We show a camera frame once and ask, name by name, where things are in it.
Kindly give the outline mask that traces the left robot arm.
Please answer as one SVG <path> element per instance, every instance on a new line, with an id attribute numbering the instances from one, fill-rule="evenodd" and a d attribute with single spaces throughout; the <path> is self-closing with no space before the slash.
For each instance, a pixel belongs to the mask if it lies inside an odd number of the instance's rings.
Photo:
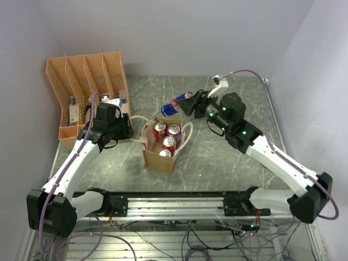
<path id="1" fill-rule="evenodd" d="M 78 220 L 94 212 L 105 216 L 110 212 L 110 193 L 90 188 L 74 197 L 74 192 L 89 165 L 108 149 L 114 140 L 133 136 L 129 115 L 121 110 L 119 98 L 101 102 L 91 127 L 78 133 L 72 151 L 56 174 L 40 189 L 27 195 L 29 227 L 54 236 L 66 238 Z"/>

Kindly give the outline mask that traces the purple Fanta can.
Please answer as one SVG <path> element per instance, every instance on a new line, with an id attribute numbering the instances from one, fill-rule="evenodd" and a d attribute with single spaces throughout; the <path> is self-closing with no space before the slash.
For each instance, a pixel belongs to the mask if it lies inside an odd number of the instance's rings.
<path id="1" fill-rule="evenodd" d="M 177 125 L 175 123 L 170 124 L 167 127 L 166 133 L 167 133 L 167 136 L 174 137 L 176 140 L 176 143 L 180 143 L 180 141 L 181 141 L 181 128 L 179 125 Z"/>

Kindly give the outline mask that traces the red tab soda can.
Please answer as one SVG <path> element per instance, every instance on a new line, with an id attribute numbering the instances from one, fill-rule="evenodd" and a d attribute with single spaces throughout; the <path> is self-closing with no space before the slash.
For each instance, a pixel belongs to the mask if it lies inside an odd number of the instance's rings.
<path id="1" fill-rule="evenodd" d="M 180 106 L 178 105 L 178 101 L 190 98 L 192 95 L 193 95 L 193 93 L 188 91 L 188 92 L 185 92 L 185 93 L 181 94 L 180 96 L 176 97 L 170 103 L 165 104 L 161 107 L 161 110 L 160 110 L 161 114 L 164 117 L 168 117 L 168 116 L 172 116 L 172 115 L 178 113 L 178 111 L 180 109 Z"/>

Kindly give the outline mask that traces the watermelon print canvas bag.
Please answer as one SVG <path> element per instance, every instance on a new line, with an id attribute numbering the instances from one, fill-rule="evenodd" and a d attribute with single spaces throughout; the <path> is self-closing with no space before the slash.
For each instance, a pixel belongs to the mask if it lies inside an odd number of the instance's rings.
<path id="1" fill-rule="evenodd" d="M 130 119 L 142 119 L 146 122 L 141 129 L 139 138 L 132 139 L 133 142 L 139 142 L 144 146 L 142 151 L 145 162 L 144 166 L 151 170 L 172 173 L 175 169 L 175 162 L 180 151 L 188 144 L 193 134 L 193 124 L 191 122 L 184 124 L 183 120 L 173 120 L 158 117 L 149 120 L 139 115 L 132 116 Z M 170 124 L 175 123 L 181 128 L 181 141 L 180 143 L 177 143 L 177 149 L 172 157 L 162 157 L 158 154 L 158 152 L 164 147 L 162 146 L 162 142 L 157 142 L 154 137 L 153 125 L 156 121 L 164 121 L 167 127 Z"/>

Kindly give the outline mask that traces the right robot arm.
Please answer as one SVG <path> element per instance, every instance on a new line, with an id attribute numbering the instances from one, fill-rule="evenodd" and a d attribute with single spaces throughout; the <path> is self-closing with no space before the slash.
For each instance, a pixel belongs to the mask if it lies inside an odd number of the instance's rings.
<path id="1" fill-rule="evenodd" d="M 236 93 L 211 97 L 207 91 L 198 91 L 193 97 L 178 101 L 185 115 L 207 119 L 216 125 L 230 146 L 257 160 L 289 187 L 288 190 L 253 188 L 240 201 L 240 209 L 252 215 L 258 209 L 290 212 L 304 223 L 313 223 L 332 198 L 333 179 L 330 174 L 318 174 L 297 163 L 267 140 L 263 132 L 245 120 L 246 105 Z"/>

